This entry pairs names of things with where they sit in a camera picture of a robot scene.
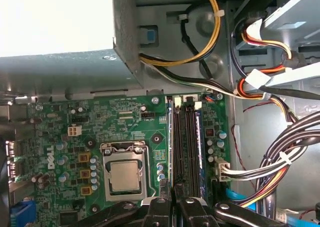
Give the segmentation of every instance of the ram slot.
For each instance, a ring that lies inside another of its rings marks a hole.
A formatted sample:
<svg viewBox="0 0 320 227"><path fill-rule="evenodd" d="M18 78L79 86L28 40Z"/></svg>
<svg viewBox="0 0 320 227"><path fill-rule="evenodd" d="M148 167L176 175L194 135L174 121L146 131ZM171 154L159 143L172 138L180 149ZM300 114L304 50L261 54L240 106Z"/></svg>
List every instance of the ram slot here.
<svg viewBox="0 0 320 227"><path fill-rule="evenodd" d="M181 135L180 113L174 113L174 179L182 177L185 169L185 155Z"/></svg>
<svg viewBox="0 0 320 227"><path fill-rule="evenodd" d="M185 107L186 147L189 164L189 196L200 197L199 157L197 145L196 113L193 106Z"/></svg>

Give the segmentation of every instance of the cable tie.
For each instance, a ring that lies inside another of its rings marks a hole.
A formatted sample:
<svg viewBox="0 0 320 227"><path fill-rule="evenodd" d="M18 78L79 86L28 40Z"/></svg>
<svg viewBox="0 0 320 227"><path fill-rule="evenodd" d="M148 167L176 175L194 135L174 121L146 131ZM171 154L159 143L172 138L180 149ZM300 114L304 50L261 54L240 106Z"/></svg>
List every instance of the cable tie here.
<svg viewBox="0 0 320 227"><path fill-rule="evenodd" d="M179 21L184 21L189 19L189 15L187 13L182 13L178 15Z"/></svg>
<svg viewBox="0 0 320 227"><path fill-rule="evenodd" d="M286 155L286 153L281 151L279 155L280 155L280 158L283 159L288 165L292 164L291 160L289 159L288 155Z"/></svg>
<svg viewBox="0 0 320 227"><path fill-rule="evenodd" d="M262 73L255 68L244 80L249 85L258 90L261 86L264 86L270 79L270 76Z"/></svg>
<svg viewBox="0 0 320 227"><path fill-rule="evenodd" d="M271 93L264 92L263 95L262 95L262 100L263 101L268 101L268 100L270 100L271 97L272 97Z"/></svg>
<svg viewBox="0 0 320 227"><path fill-rule="evenodd" d="M222 16L225 16L225 11L223 9L220 9L216 13L214 13L214 17L222 17Z"/></svg>

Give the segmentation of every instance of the yellow wire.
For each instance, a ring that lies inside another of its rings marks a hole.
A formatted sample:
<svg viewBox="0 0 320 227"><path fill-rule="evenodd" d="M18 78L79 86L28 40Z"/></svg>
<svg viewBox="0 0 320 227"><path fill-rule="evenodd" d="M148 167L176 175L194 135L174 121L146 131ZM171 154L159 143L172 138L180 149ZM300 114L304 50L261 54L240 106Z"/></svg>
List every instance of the yellow wire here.
<svg viewBox="0 0 320 227"><path fill-rule="evenodd" d="M213 12L216 14L219 11L219 6L216 0L209 0L211 5L212 5L212 9ZM214 46L214 44L217 42L218 36L219 36L219 32L220 32L220 27L221 27L221 17L220 16L214 16L214 29L213 29L213 33L212 36L208 42L208 44L204 47L204 49L198 53L197 55L188 58L188 59L184 59L184 60L178 60L178 61L171 61L171 62L163 62L163 61L158 61L158 60L151 60L151 59L147 59L144 57L140 57L140 59L148 64L154 65L154 66L177 66L177 65L182 65L185 64L187 62L193 61L201 56L203 56L207 51L209 51L211 49L211 47Z"/></svg>
<svg viewBox="0 0 320 227"><path fill-rule="evenodd" d="M279 41L275 41L275 40L260 40L260 39L255 39L255 38L251 37L248 33L246 33L246 34L247 34L247 36L248 36L249 41L252 40L252 41L262 42L262 43L265 43L266 46L267 46L268 44L281 46L283 49L285 49L285 52L288 54L288 59L289 59L289 60L292 59L291 50L290 50L289 46L286 45L285 43L282 43L282 42L279 42ZM245 38L244 33L241 33L241 36L242 36L242 39L243 39L246 43L248 43L248 41L247 41L246 38Z"/></svg>

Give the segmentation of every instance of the capacitor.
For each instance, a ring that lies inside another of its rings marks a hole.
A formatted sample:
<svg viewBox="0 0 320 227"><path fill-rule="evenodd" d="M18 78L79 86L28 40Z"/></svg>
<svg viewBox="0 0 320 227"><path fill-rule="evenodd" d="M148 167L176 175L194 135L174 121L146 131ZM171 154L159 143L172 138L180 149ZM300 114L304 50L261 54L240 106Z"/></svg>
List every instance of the capacitor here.
<svg viewBox="0 0 320 227"><path fill-rule="evenodd" d="M145 105L141 105L140 110L142 112L145 112L147 110L147 107Z"/></svg>
<svg viewBox="0 0 320 227"><path fill-rule="evenodd" d="M215 150L213 148L208 148L208 154L212 155L215 152Z"/></svg>
<svg viewBox="0 0 320 227"><path fill-rule="evenodd" d="M62 157L59 157L57 160L56 160L56 163L59 165L59 166L63 166L65 163L67 163L68 161L68 157L67 156L62 156Z"/></svg>
<svg viewBox="0 0 320 227"><path fill-rule="evenodd" d="M221 140L224 140L225 138L227 138L227 133L220 130L217 132L217 136L221 139Z"/></svg>
<svg viewBox="0 0 320 227"><path fill-rule="evenodd" d="M50 175L48 173L45 173L43 176L38 178L38 183L43 184L50 178Z"/></svg>
<svg viewBox="0 0 320 227"><path fill-rule="evenodd" d="M86 109L83 107L79 107L76 111L78 111L79 113L84 113L86 112Z"/></svg>
<svg viewBox="0 0 320 227"><path fill-rule="evenodd" d="M91 175L91 177L96 177L97 175L98 175L98 173L96 172L96 171L92 171L91 173L90 173L90 175Z"/></svg>
<svg viewBox="0 0 320 227"><path fill-rule="evenodd" d="M216 146L218 146L219 148L223 148L225 146L225 142L221 139L218 139L216 141Z"/></svg>
<svg viewBox="0 0 320 227"><path fill-rule="evenodd" d="M98 182L98 179L97 179L97 178L92 178L92 179L91 179L91 183L92 183L92 184L95 185L97 182Z"/></svg>
<svg viewBox="0 0 320 227"><path fill-rule="evenodd" d="M42 123L42 118L31 118L30 119L31 124L41 124Z"/></svg>
<svg viewBox="0 0 320 227"><path fill-rule="evenodd" d="M58 178L59 182L63 183L66 182L67 179L69 178L69 174L67 172L64 172L63 174L61 174Z"/></svg>
<svg viewBox="0 0 320 227"><path fill-rule="evenodd" d="M39 179L41 176L43 176L43 175L44 175L43 173L37 173L35 176L33 176L33 177L31 178L31 181L32 181L33 183L35 183L35 182L37 182L38 179Z"/></svg>
<svg viewBox="0 0 320 227"><path fill-rule="evenodd" d="M158 175L158 181L160 182L160 180L163 180L165 178L165 174L164 173L161 173Z"/></svg>
<svg viewBox="0 0 320 227"><path fill-rule="evenodd" d="M66 148L68 146L68 143L65 142L65 141L62 141L60 143L57 143L55 145L55 148L58 150L58 151L62 151L64 148Z"/></svg>
<svg viewBox="0 0 320 227"><path fill-rule="evenodd" d="M98 185L97 185L97 184L91 185L91 189L92 189L93 191L96 191L96 190L98 189Z"/></svg>
<svg viewBox="0 0 320 227"><path fill-rule="evenodd" d="M90 170L95 171L97 169L97 166L95 164L90 165Z"/></svg>
<svg viewBox="0 0 320 227"><path fill-rule="evenodd" d="M164 165L163 165L162 163L157 163L157 164L156 164L156 169L157 169L158 171L163 171L163 170L164 170Z"/></svg>
<svg viewBox="0 0 320 227"><path fill-rule="evenodd" d="M39 189L40 190L44 190L46 187L48 187L50 185L50 181L46 181L46 182L44 182L44 183L40 183L39 185L38 185L38 187L39 187Z"/></svg>
<svg viewBox="0 0 320 227"><path fill-rule="evenodd" d="M208 140L206 141L206 144L207 144L208 146L212 146L214 143L213 143L213 141L212 141L211 139L208 139Z"/></svg>
<svg viewBox="0 0 320 227"><path fill-rule="evenodd" d="M160 174L163 174L163 173L164 173L163 170L157 170L157 172L156 172L157 175L160 175Z"/></svg>
<svg viewBox="0 0 320 227"><path fill-rule="evenodd" d="M91 164L95 164L97 162L97 158L94 156L90 159Z"/></svg>
<svg viewBox="0 0 320 227"><path fill-rule="evenodd" d="M208 162L209 162L209 163L212 163L214 160L215 160L215 158L214 158L212 155L210 155L210 156L208 157Z"/></svg>

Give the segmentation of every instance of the chip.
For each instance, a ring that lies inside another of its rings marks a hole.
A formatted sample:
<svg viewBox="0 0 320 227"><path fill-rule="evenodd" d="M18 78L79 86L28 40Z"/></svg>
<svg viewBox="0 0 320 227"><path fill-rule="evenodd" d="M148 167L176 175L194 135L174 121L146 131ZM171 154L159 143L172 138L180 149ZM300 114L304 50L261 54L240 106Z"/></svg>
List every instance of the chip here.
<svg viewBox="0 0 320 227"><path fill-rule="evenodd" d="M78 161L79 161L80 163L89 162L89 160L90 160L90 153L89 153L89 152L87 152L87 153L80 153L80 154L78 155Z"/></svg>
<svg viewBox="0 0 320 227"><path fill-rule="evenodd" d="M80 170L80 178L89 179L90 178L90 170L89 169Z"/></svg>
<svg viewBox="0 0 320 227"><path fill-rule="evenodd" d="M91 186L86 186L86 187L81 187L80 192L82 196L89 196L92 194L93 191L91 189Z"/></svg>
<svg viewBox="0 0 320 227"><path fill-rule="evenodd" d="M78 222L80 220L79 213L78 211L61 212L59 215L60 226L69 226Z"/></svg>
<svg viewBox="0 0 320 227"><path fill-rule="evenodd" d="M48 203L48 202L43 202L43 203L42 203L42 208L43 208L44 210L48 210L48 209L49 209L49 203Z"/></svg>

